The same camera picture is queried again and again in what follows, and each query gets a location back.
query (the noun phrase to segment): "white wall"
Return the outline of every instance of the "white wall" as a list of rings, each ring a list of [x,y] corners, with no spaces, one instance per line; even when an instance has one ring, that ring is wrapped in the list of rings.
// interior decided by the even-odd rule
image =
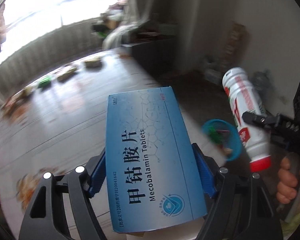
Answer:
[[[197,67],[206,53],[212,52],[217,28],[222,22],[223,0],[175,0],[178,23],[176,65],[187,72]]]
[[[300,8],[294,0],[175,1],[179,70],[196,68],[206,54],[218,57],[234,20],[249,33],[240,66],[250,75],[269,69],[274,78],[275,93],[264,102],[266,108],[273,114],[293,115],[300,81]]]
[[[269,69],[275,92],[267,109],[293,116],[293,97],[300,81],[300,8],[294,0],[224,0],[228,12],[215,54],[234,20],[247,27],[249,43],[241,66],[249,74]]]

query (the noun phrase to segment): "blue medicine box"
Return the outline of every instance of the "blue medicine box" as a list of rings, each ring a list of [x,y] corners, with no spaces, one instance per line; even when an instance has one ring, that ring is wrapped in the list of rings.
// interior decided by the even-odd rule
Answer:
[[[166,228],[207,213],[171,87],[109,95],[106,178],[116,232]]]

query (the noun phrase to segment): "window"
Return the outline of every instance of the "window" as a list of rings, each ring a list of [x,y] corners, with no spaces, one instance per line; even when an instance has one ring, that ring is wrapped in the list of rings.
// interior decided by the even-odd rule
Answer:
[[[22,46],[62,25],[99,17],[118,0],[6,0],[7,39],[0,64]]]

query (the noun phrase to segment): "circular logo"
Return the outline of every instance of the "circular logo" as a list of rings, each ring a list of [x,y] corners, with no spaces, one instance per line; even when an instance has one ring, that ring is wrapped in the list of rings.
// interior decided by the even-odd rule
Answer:
[[[161,213],[166,217],[179,215],[184,207],[185,202],[183,198],[175,194],[169,194],[168,196],[163,195],[163,198],[159,203]]]

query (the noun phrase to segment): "white plastic bottle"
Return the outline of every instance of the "white plastic bottle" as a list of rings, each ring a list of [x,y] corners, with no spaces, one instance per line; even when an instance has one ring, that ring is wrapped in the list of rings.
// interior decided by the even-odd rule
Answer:
[[[223,76],[222,85],[228,95],[240,139],[251,159],[250,170],[256,172],[269,168],[270,135],[242,120],[242,114],[246,111],[266,116],[258,92],[248,80],[247,73],[240,67],[228,70]]]

